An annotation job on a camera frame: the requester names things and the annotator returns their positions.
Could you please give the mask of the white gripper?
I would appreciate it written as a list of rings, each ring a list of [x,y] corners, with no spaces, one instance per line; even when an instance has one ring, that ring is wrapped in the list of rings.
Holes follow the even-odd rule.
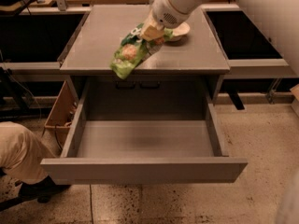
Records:
[[[164,27],[176,28],[181,24],[179,14],[168,0],[154,0],[152,12],[144,20],[140,36],[151,41],[164,35]]]

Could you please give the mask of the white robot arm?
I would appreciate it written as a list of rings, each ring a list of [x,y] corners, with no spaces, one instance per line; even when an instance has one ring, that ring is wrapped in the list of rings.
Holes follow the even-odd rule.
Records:
[[[151,41],[163,29],[176,28],[210,0],[154,0],[144,21],[141,37]],[[299,74],[299,0],[234,0],[256,27]]]

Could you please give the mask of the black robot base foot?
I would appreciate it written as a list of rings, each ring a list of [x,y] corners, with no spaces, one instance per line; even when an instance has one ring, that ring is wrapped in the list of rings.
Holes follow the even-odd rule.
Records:
[[[61,193],[68,188],[69,185],[55,184],[50,176],[33,185],[22,183],[17,197],[0,202],[0,211],[32,200],[37,200],[39,203],[47,203],[51,196]]]

